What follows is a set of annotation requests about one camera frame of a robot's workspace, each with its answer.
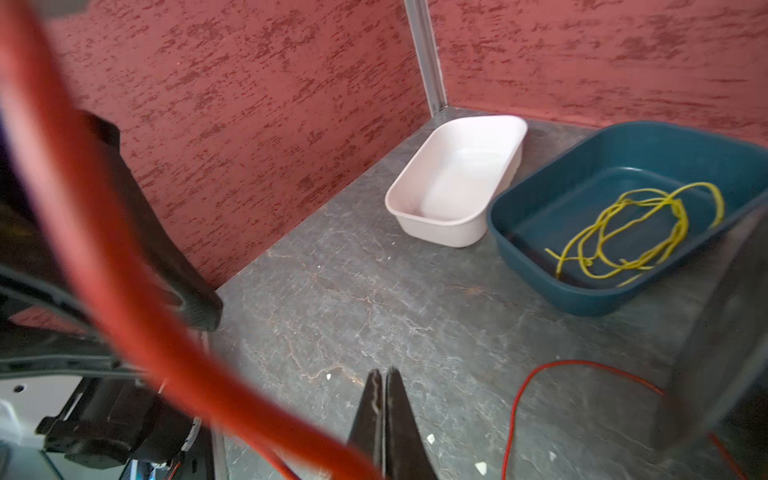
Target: white plastic tray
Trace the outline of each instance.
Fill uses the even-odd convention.
[[[520,117],[459,118],[432,132],[386,193],[408,234],[466,247],[488,229],[485,210],[509,187],[528,124]]]

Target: yellow rope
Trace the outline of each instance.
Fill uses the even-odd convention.
[[[558,259],[558,266],[554,271],[554,278],[560,279],[560,275],[563,271],[563,264],[571,260],[576,260],[579,262],[579,266],[581,267],[581,271],[584,272],[584,275],[595,279],[610,278],[624,270],[650,270],[659,263],[664,262],[672,254],[675,247],[677,247],[677,245],[679,245],[680,242],[682,242],[683,239],[685,239],[685,236],[688,234],[688,215],[685,211],[685,207],[683,206],[683,201],[675,197],[680,194],[680,192],[694,187],[707,187],[710,189],[712,197],[715,200],[716,208],[715,219],[710,225],[710,228],[716,226],[721,221],[723,221],[723,216],[725,215],[725,201],[723,200],[723,195],[720,193],[720,189],[718,189],[713,184],[707,182],[696,182],[694,184],[688,184],[684,187],[680,187],[671,194],[656,188],[640,188],[638,190],[630,190],[627,193],[620,195],[613,205],[603,210],[600,215],[598,215],[598,219],[592,225],[583,229],[581,232],[579,232],[578,235],[576,235],[576,237],[573,237],[563,249],[563,253],[557,255],[552,250],[545,248],[545,252]],[[644,200],[633,200],[630,198],[630,195],[640,192],[662,195],[662,197],[646,198]],[[619,212],[621,212],[625,207],[629,205],[635,205],[638,207],[651,207],[651,209],[642,217],[627,222],[623,227],[619,227],[616,230],[606,234],[605,230],[607,229],[608,222],[611,221],[611,218],[615,217]],[[670,236],[667,237],[666,240],[643,252],[636,260],[632,260],[631,262],[622,258],[619,259],[619,263],[616,263],[606,257],[605,253],[603,252],[603,245],[607,240],[615,237],[633,225],[644,222],[651,215],[655,214],[667,205],[670,206],[672,214],[675,216],[675,218],[677,218],[677,222],[674,224],[674,227],[672,227]],[[595,246],[594,254],[591,257],[586,257],[584,255],[584,244],[590,237],[592,237],[595,232],[598,233],[598,244]],[[575,243],[577,256],[568,257],[568,252],[571,250]],[[606,265],[613,267],[613,270],[602,275],[595,275],[594,273],[590,272],[588,267],[594,265],[594,262],[597,259],[600,259]],[[656,259],[654,264],[649,266],[648,263],[654,259]],[[616,285],[616,287],[627,285],[628,283],[637,280],[642,274],[643,273],[638,273],[637,275],[631,277],[629,280],[625,280],[624,282],[619,283]]]

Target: red textured wall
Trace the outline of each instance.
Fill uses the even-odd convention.
[[[766,0],[431,0],[451,105],[768,144]]]
[[[214,285],[429,118],[402,0],[94,0],[49,29]]]

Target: marble surface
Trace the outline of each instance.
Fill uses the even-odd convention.
[[[502,262],[405,235],[384,194],[448,108],[219,289],[216,351],[249,382],[345,439],[372,368],[398,366],[441,480],[499,478],[517,389],[555,359],[607,363],[663,385],[739,232],[617,312],[560,312]],[[589,130],[529,122],[519,181]],[[586,367],[543,372],[521,402],[509,478],[731,478],[705,442],[653,463],[654,394]],[[231,480],[279,478],[228,439]],[[299,470],[304,479],[318,472]]]

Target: red cable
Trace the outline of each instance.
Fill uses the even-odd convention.
[[[176,466],[174,466],[170,473],[163,478],[163,480],[174,480],[174,477],[176,476],[176,471],[181,467],[181,462],[177,462]]]
[[[187,414],[221,425],[287,478],[279,448],[339,480],[381,479],[369,459],[255,392],[190,341],[144,268],[96,141],[72,106],[24,0],[0,0],[0,108],[16,174],[96,327]]]
[[[585,366],[594,367],[596,369],[606,370],[615,375],[623,376],[624,378],[640,383],[642,386],[649,389],[651,392],[657,393],[658,395],[664,394],[664,390],[655,386],[653,383],[648,382],[646,379],[642,379],[639,376],[632,375],[631,373],[627,373],[623,370],[615,369],[612,366],[603,365],[602,363],[589,362],[587,360],[560,360],[558,362],[545,363],[544,365],[536,367],[525,378],[525,381],[523,382],[522,386],[518,390],[518,394],[515,396],[515,401],[512,403],[512,413],[509,418],[509,437],[507,438],[507,448],[504,452],[504,463],[502,464],[502,480],[506,480],[507,478],[507,465],[509,463],[509,454],[512,451],[512,440],[515,437],[515,417],[518,414],[518,405],[520,404],[520,398],[522,398],[523,393],[525,392],[525,388],[528,386],[531,380],[533,380],[533,377],[540,371],[550,369],[554,366],[565,366],[565,365],[585,365]],[[731,467],[731,469],[733,470],[733,473],[736,474],[736,477],[738,477],[739,480],[749,480],[746,477],[746,475],[744,475],[744,472],[742,472],[741,468],[736,463],[736,461],[733,460],[733,457],[728,452],[728,450],[726,450],[726,448],[723,446],[720,440],[717,439],[717,437],[711,433],[707,435],[707,438],[709,438],[709,440],[712,441],[712,443],[715,445],[717,450],[720,451],[720,454],[723,456],[723,459],[726,461],[728,466]]]

